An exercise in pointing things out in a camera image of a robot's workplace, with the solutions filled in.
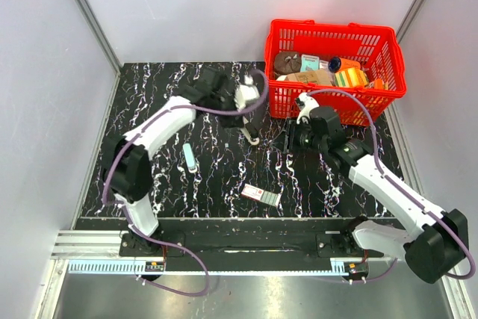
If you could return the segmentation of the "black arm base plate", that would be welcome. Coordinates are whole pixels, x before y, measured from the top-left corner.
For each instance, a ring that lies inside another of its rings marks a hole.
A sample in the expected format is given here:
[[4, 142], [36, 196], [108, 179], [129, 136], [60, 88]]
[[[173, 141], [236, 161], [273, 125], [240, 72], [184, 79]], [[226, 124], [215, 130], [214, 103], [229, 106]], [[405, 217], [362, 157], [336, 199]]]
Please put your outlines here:
[[293, 253], [319, 258], [366, 255], [347, 241], [352, 218], [161, 219], [152, 236], [195, 253]]

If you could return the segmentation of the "cream metal stapler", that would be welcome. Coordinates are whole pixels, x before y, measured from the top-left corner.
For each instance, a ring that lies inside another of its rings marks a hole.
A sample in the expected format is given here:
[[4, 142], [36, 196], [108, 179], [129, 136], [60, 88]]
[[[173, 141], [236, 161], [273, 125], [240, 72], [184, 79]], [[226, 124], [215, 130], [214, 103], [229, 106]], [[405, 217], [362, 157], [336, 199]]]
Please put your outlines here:
[[257, 146], [259, 144], [260, 138], [258, 129], [252, 123], [245, 124], [240, 130], [252, 146]]

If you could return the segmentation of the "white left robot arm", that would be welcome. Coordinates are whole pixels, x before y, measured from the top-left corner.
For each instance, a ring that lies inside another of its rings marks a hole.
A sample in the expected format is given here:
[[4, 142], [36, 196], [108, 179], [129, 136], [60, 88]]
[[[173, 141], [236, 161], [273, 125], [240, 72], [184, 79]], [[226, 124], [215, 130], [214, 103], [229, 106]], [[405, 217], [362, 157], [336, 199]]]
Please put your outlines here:
[[124, 209], [131, 229], [140, 232], [135, 245], [144, 255], [155, 255], [162, 245], [161, 236], [156, 233], [160, 225], [149, 199], [155, 153], [205, 112], [216, 114], [226, 128], [239, 128], [256, 141], [256, 131], [241, 112], [259, 97], [252, 76], [235, 83], [227, 75], [206, 67], [193, 84], [183, 86], [144, 123], [105, 140], [102, 203]]

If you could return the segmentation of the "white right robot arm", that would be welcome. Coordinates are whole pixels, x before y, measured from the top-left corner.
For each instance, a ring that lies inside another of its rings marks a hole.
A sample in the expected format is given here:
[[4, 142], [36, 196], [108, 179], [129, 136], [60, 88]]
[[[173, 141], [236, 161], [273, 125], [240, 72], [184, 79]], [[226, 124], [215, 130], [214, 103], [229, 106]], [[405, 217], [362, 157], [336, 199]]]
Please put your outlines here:
[[333, 170], [365, 189], [401, 224], [379, 225], [363, 217], [340, 239], [343, 253], [373, 250], [403, 260], [422, 281], [433, 284], [469, 253], [468, 219], [459, 210], [445, 211], [420, 197], [397, 178], [362, 140], [347, 137], [338, 114], [329, 106], [303, 105], [290, 128], [291, 149], [319, 152]]

